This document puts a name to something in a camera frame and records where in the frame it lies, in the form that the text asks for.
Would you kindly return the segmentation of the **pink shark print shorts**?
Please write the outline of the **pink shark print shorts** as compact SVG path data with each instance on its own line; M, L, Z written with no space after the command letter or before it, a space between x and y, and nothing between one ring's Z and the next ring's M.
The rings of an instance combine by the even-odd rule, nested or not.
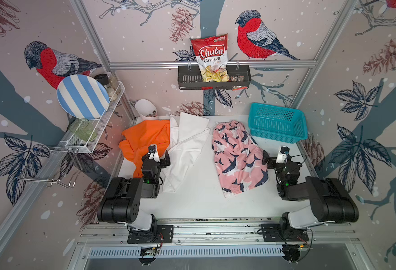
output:
M212 150L224 197L241 194L268 182L268 168L262 163L263 149L240 121L216 125Z

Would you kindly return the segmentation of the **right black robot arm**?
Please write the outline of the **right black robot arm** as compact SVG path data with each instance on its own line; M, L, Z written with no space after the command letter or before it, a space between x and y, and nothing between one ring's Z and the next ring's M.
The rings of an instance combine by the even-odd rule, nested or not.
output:
M262 163L274 170L276 188L282 200L309 201L307 207L283 213L280 219L280 233L285 234L285 238L329 222L358 221L358 207L338 179L308 176L304 182L298 182L300 168L303 165L292 161L288 147L282 146L276 157L271 157L263 151Z

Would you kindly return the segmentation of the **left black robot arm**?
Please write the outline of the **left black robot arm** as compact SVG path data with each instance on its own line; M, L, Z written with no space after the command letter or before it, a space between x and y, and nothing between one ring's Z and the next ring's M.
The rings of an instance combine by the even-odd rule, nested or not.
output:
M165 153L158 161L154 151L142 157L142 177L113 178L108 185L97 211L100 222L122 223L136 231L156 232L156 218L140 210L142 199L158 197L163 179L161 170L170 166L170 156Z

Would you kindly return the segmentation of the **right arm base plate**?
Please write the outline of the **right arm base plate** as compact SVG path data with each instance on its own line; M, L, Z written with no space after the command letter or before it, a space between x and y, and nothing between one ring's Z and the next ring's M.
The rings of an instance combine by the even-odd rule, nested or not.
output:
M294 229L290 226L281 226L276 223L264 223L260 225L260 234L266 243L275 242L296 242L306 243L309 241L307 231L304 229Z

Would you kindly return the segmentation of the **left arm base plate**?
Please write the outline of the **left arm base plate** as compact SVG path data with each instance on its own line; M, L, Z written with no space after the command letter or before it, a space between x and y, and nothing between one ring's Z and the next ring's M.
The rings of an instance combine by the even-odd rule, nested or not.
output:
M143 231L129 227L128 244L165 244L172 243L173 225L157 225L156 230Z

